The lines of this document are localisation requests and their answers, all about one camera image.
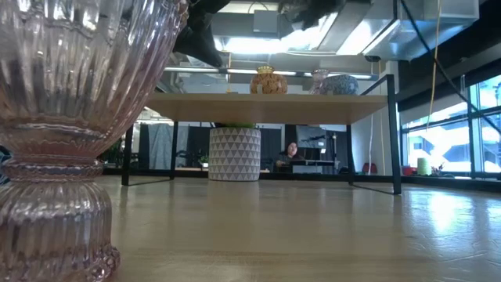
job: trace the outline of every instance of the green plant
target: green plant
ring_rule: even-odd
[[[216,128],[256,128],[255,123],[250,122],[229,122],[229,123],[214,123]]]
[[[200,157],[200,159],[198,160],[201,164],[206,164],[209,162],[209,156],[205,155],[205,156],[202,156]]]

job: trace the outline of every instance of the ceramic vase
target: ceramic vase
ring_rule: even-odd
[[[273,74],[270,66],[258,68],[250,82],[250,94],[287,94],[287,80],[280,74]]]
[[[312,95],[319,95],[320,94],[320,86],[322,86],[322,82],[324,79],[327,78],[329,75],[328,70],[314,70],[312,72],[312,77],[313,77],[313,86],[310,89],[310,94]]]
[[[359,82],[350,75],[336,75],[326,78],[320,86],[321,95],[358,95]]]
[[[186,0],[0,0],[0,279],[102,281],[119,265],[96,157],[160,79]]]
[[[261,171],[261,131],[214,128],[209,146],[209,179],[257,181]]]

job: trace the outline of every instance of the desk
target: desk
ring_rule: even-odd
[[[177,171],[182,172],[208,172],[208,168],[175,168]],[[268,169],[261,170],[260,173],[269,173]]]
[[[292,173],[323,173],[324,166],[334,166],[334,161],[291,161],[289,165],[292,167]]]
[[[386,96],[368,95],[386,82]],[[172,151],[177,149],[179,121],[254,122],[321,125],[345,124],[348,148],[348,182],[353,185],[355,166],[351,144],[351,124],[385,107],[389,113],[391,172],[393,194],[400,194],[401,172],[398,155],[397,107],[395,78],[385,75],[360,96],[313,95],[245,95],[245,94],[168,94],[155,92],[147,107],[174,122]],[[130,159],[128,146],[132,145],[132,128],[125,140],[125,160]],[[124,167],[122,185],[128,185],[130,171]],[[171,170],[170,179],[175,176]]]

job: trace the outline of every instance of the white planter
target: white planter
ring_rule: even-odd
[[[251,128],[214,128],[209,149],[209,179],[257,181],[261,170],[261,132]]]

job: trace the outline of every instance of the woman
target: woman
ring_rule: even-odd
[[[297,154],[297,144],[292,142],[287,147],[287,151],[280,154],[280,159],[276,161],[276,167],[288,166],[290,161],[303,161],[304,158]]]

